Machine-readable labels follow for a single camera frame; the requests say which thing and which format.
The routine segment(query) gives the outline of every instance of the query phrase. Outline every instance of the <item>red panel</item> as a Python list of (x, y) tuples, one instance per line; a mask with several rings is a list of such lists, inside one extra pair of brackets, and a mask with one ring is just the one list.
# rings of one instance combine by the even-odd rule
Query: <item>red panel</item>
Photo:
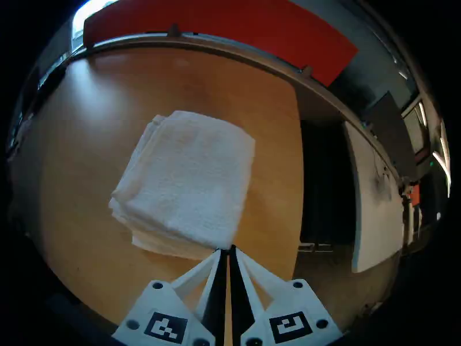
[(328, 23), (287, 0), (121, 0), (85, 21), (84, 44), (177, 23), (199, 32), (246, 43), (299, 68), (328, 86), (357, 49)]

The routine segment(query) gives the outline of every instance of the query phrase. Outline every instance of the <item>whiteboard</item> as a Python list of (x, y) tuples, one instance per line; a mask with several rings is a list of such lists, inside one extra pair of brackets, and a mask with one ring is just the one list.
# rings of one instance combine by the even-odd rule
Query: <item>whiteboard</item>
[(345, 122), (356, 189), (356, 239), (352, 271), (363, 272), (403, 245), (403, 206), (398, 186), (366, 139)]

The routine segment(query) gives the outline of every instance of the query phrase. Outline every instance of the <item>stack of towels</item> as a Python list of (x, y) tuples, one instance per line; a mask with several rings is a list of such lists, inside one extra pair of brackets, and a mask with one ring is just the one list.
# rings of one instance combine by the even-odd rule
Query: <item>stack of towels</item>
[(157, 115), (112, 193), (112, 215), (145, 250), (202, 259), (233, 241), (250, 182), (255, 141), (201, 114)]

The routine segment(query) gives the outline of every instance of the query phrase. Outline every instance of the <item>red board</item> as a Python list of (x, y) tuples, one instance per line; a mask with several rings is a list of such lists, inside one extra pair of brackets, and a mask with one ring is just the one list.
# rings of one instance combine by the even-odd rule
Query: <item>red board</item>
[(290, 64), (312, 66), (328, 86), (357, 49), (341, 33), (287, 0), (121, 0), (85, 21), (84, 45), (145, 32), (183, 32), (225, 37), (269, 52)]

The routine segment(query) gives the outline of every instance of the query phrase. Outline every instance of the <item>floor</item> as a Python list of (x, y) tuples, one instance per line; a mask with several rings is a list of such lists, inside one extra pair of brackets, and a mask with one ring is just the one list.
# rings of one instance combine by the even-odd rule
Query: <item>floor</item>
[(343, 332), (385, 299), (400, 258), (397, 253), (369, 270), (354, 274), (352, 252), (351, 246), (337, 246), (333, 253), (298, 253), (293, 275), (307, 281)]

